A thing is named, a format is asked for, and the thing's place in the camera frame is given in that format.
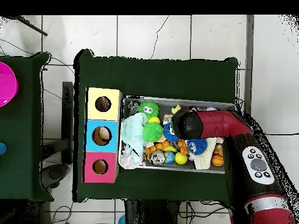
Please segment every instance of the pink object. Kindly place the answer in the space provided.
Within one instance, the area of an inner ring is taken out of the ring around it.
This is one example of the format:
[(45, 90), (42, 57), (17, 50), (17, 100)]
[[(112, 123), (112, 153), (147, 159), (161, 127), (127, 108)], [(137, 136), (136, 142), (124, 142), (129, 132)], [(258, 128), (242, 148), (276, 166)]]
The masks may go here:
[[(115, 152), (86, 152), (85, 181), (84, 183), (114, 183), (116, 179), (116, 153)], [(108, 164), (107, 172), (97, 174), (93, 171), (93, 163), (104, 160)]]
[(12, 69), (0, 62), (0, 107), (8, 104), (18, 92), (18, 82)]

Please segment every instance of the dark green surface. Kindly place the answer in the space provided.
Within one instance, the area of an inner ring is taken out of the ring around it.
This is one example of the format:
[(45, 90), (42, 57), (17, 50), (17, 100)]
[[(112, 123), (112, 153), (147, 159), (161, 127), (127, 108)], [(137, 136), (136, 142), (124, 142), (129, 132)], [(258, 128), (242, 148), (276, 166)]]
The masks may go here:
[(0, 107), (0, 142), (8, 150), (0, 156), (0, 198), (51, 201), (40, 185), (41, 82), (40, 71), (48, 53), (30, 58), (0, 57), (9, 65), (19, 84), (17, 95)]
[[(82, 161), (86, 87), (118, 89), (124, 95), (234, 103), (236, 68), (235, 58), (227, 62), (96, 58), (85, 50), (79, 58), (78, 161)], [(223, 174), (120, 169), (114, 184), (82, 183), (81, 176), (79, 162), (79, 201), (135, 198), (228, 203)]]

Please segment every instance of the circular hole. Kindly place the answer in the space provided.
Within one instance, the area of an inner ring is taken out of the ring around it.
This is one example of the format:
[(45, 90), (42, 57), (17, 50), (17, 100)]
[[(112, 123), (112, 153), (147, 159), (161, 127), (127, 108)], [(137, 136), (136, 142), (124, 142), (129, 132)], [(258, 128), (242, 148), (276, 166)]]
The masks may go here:
[(108, 164), (105, 160), (96, 160), (92, 165), (92, 169), (96, 174), (104, 174), (108, 170)]
[(96, 127), (92, 133), (92, 140), (99, 146), (107, 145), (111, 138), (111, 131), (107, 127)]
[(96, 99), (95, 103), (97, 111), (106, 112), (111, 108), (111, 101), (106, 96)]

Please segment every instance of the control button panel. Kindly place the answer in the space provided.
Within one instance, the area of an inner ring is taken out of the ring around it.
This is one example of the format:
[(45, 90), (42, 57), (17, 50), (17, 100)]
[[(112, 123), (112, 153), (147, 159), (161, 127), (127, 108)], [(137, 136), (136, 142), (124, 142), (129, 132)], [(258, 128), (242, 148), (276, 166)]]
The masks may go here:
[(243, 150), (242, 156), (253, 181), (265, 185), (274, 183), (274, 175), (263, 153), (258, 148), (249, 146)]

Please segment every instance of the pink bowl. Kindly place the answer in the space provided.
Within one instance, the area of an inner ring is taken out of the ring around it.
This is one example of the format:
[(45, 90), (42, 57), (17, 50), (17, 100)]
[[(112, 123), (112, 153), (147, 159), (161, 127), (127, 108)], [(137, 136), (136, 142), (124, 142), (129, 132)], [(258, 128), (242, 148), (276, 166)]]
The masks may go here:
[(0, 62), (0, 107), (8, 104), (18, 92), (18, 82), (12, 69)]

